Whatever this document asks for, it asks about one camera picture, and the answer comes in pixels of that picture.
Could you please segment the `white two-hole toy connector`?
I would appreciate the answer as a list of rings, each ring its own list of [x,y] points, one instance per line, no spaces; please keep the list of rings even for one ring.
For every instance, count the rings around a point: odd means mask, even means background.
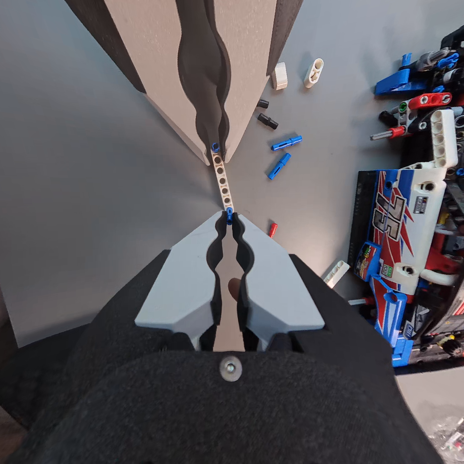
[[[310,89],[319,81],[323,66],[324,66],[323,59],[317,58],[313,62],[313,64],[308,68],[308,71],[304,79],[305,88]]]

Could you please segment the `white curved toy brick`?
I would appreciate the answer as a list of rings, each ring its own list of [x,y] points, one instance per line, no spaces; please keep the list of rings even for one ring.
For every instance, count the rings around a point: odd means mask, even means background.
[[[271,81],[274,90],[283,90],[288,85],[288,77],[285,62],[276,64],[274,71],[271,74]]]

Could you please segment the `toy brick race car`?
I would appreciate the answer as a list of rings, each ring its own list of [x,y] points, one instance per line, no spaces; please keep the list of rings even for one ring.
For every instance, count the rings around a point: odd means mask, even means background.
[[[359,171],[348,264],[368,295],[351,304],[391,346],[396,369],[463,364],[463,26],[402,57],[374,95],[399,99],[371,141],[403,140],[397,169]]]

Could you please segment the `crumpled clear plastic bags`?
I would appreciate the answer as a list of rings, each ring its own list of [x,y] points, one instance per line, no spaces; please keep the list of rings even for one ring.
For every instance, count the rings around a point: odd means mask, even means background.
[[[435,413],[424,424],[424,431],[444,463],[464,463],[463,412]]]

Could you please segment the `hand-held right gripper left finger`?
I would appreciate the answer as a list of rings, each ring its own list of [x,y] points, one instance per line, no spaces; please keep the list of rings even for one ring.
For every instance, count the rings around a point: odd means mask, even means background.
[[[139,313],[138,327],[185,333],[197,351],[221,320],[222,297],[216,272],[222,260],[222,212],[215,213],[168,251]]]

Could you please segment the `thick white holed toy beam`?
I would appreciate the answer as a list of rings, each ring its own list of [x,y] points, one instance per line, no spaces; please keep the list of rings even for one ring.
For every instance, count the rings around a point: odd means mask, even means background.
[[[323,281],[329,288],[333,289],[349,270],[350,266],[343,260],[340,260],[323,278]]]

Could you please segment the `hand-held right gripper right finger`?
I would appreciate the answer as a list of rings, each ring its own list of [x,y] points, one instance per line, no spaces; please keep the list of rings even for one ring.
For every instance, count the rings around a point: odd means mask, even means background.
[[[237,316],[245,351],[265,351],[278,333],[319,330],[325,322],[290,255],[244,215],[233,214],[243,275]]]

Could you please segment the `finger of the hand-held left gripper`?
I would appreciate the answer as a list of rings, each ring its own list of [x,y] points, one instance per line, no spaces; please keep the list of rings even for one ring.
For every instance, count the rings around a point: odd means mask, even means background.
[[[276,1],[210,0],[204,3],[219,50],[218,136],[223,160],[228,163],[269,78],[267,67]]]
[[[205,1],[105,1],[148,101],[206,165],[218,136],[218,46]]]

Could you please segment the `thin white holed toy beam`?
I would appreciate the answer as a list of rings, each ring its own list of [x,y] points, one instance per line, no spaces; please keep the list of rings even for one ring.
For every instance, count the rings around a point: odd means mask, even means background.
[[[225,211],[229,209],[234,212],[233,201],[220,149],[212,152],[212,166],[216,175],[223,209]]]

